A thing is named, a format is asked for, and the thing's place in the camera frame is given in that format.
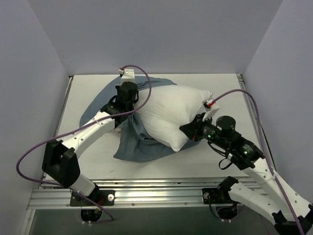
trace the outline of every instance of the wall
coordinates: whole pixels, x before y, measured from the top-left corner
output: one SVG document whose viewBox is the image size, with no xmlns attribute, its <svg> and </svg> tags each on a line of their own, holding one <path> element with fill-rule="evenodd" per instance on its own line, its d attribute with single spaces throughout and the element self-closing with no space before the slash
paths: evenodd
<svg viewBox="0 0 313 235">
<path fill-rule="evenodd" d="M 245 73 L 278 171 L 311 202 L 312 11 L 312 0 L 284 0 Z"/>
<path fill-rule="evenodd" d="M 17 234 L 32 188 L 15 171 L 18 158 L 52 136 L 67 74 L 26 0 L 0 1 L 0 234 Z M 41 175 L 43 150 L 22 171 Z"/>
<path fill-rule="evenodd" d="M 28 0 L 69 74 L 243 73 L 282 0 Z"/>
</svg>

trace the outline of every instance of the screw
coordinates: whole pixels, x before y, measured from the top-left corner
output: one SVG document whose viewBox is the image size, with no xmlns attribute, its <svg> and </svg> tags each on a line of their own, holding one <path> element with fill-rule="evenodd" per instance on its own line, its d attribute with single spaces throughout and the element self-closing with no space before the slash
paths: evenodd
<svg viewBox="0 0 313 235">
<path fill-rule="evenodd" d="M 203 198 L 204 198 L 204 199 L 208 199 L 208 198 L 209 198 L 209 195 L 210 195 L 210 194 L 209 194 L 208 192 L 205 192 L 205 193 L 203 194 Z"/>
<path fill-rule="evenodd" d="M 112 202 L 114 200 L 114 195 L 113 194 L 109 194 L 108 195 L 108 201 Z"/>
</svg>

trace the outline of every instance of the white pillow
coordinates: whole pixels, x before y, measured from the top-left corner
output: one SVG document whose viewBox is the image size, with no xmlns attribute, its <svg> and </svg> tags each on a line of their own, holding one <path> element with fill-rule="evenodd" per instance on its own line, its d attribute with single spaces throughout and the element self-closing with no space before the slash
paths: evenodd
<svg viewBox="0 0 313 235">
<path fill-rule="evenodd" d="M 148 92 L 149 89 L 139 91 L 135 108 L 146 100 Z M 152 138 L 178 152 L 188 141 L 179 127 L 205 112 L 202 102 L 211 96 L 209 91 L 186 86 L 154 87 L 148 102 L 137 113 Z"/>
</svg>

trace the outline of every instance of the table top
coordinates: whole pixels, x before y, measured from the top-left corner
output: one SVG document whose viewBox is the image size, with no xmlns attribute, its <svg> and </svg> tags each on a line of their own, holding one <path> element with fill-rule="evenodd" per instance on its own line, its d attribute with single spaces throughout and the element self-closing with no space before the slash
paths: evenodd
<svg viewBox="0 0 313 235">
<path fill-rule="evenodd" d="M 177 83 L 206 89 L 217 97 L 229 90 L 239 89 L 236 74 L 150 74 L 151 77 L 167 78 Z M 98 93 L 117 75 L 76 75 L 74 76 L 65 110 L 61 119 L 59 134 L 79 127 L 79 120 L 88 105 Z M 258 145 L 252 121 L 242 93 L 232 93 L 219 102 L 220 109 L 215 120 L 229 115 L 236 120 L 236 130 L 246 139 Z M 120 133 L 106 133 L 93 143 L 80 157 L 81 172 L 91 180 L 111 179 L 177 179 L 177 178 L 215 178 L 245 177 L 236 166 L 220 170 L 218 162 L 222 159 L 202 140 L 193 148 L 147 163 L 134 163 L 113 158 L 119 145 Z"/>
</svg>

